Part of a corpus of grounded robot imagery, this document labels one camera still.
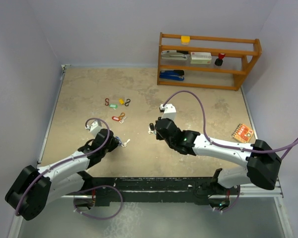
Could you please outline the blue tag key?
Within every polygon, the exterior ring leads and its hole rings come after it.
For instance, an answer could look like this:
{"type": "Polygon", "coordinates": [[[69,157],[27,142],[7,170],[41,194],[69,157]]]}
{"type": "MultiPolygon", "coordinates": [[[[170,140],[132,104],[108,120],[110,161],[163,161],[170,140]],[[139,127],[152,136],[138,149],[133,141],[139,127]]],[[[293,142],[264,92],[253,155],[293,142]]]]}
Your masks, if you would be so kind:
{"type": "Polygon", "coordinates": [[[125,148],[127,146],[127,144],[131,141],[130,139],[128,139],[127,141],[123,142],[118,136],[116,136],[116,139],[119,142],[119,146],[125,148]]]}

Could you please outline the red tag key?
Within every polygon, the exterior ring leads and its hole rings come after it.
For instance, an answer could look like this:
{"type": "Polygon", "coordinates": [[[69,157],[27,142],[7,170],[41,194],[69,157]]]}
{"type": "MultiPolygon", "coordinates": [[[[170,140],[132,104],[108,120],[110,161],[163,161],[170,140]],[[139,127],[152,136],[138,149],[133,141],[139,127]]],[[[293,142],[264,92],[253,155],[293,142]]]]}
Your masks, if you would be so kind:
{"type": "Polygon", "coordinates": [[[115,117],[113,116],[111,119],[114,121],[118,121],[119,123],[124,123],[127,117],[115,117]]]}

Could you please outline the orange carabiner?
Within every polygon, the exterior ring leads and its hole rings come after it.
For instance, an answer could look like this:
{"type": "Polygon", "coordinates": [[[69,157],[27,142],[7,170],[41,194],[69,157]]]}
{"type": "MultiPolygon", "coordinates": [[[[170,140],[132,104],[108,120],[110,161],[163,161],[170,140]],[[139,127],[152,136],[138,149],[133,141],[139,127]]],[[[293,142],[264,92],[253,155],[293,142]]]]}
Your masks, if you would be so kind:
{"type": "Polygon", "coordinates": [[[122,119],[124,118],[124,116],[125,116],[125,113],[121,113],[121,114],[118,116],[119,120],[122,120],[122,119]]]}

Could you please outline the green tag key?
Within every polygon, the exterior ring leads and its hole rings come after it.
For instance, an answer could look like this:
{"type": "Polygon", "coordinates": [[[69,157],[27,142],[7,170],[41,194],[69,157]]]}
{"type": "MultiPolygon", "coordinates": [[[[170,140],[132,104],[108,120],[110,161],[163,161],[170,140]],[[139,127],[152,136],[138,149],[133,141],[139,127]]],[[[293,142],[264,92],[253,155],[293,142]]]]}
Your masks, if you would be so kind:
{"type": "Polygon", "coordinates": [[[110,108],[113,108],[113,109],[116,109],[116,108],[118,108],[118,105],[116,105],[116,104],[110,104],[109,107],[110,108]]]}

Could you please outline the yellow tag key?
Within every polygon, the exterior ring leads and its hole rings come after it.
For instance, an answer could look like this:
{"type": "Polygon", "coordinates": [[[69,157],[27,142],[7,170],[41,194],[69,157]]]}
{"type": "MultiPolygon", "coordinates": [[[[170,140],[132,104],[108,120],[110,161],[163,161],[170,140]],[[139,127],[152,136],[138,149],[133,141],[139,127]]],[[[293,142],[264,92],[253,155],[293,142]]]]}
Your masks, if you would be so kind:
{"type": "Polygon", "coordinates": [[[120,103],[121,105],[124,105],[124,104],[125,104],[125,101],[124,101],[123,99],[119,99],[119,103],[120,103]]]}

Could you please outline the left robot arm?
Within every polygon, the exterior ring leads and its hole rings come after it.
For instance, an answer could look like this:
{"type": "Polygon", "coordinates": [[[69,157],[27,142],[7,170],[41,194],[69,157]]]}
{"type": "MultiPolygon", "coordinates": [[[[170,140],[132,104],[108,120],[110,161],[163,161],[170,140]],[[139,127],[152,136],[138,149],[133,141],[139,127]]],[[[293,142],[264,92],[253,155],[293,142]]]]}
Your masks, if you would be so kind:
{"type": "Polygon", "coordinates": [[[5,195],[5,201],[16,215],[29,221],[37,217],[45,206],[70,193],[88,194],[95,183],[87,169],[98,164],[120,144],[114,133],[100,130],[72,155],[59,162],[35,168],[29,165],[20,172],[5,195]]]}

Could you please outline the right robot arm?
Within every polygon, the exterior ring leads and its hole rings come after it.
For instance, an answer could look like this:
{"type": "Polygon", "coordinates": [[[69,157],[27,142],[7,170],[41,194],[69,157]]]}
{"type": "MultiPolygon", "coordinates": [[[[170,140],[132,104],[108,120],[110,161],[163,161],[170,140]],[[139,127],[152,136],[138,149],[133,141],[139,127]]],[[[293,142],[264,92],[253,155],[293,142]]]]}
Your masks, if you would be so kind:
{"type": "Polygon", "coordinates": [[[232,169],[217,169],[211,189],[224,193],[235,185],[252,183],[273,190],[281,166],[281,158],[263,140],[255,143],[234,143],[211,138],[191,130],[181,130],[171,119],[159,118],[155,122],[156,139],[164,140],[169,148],[182,155],[209,156],[232,162],[232,169]]]}

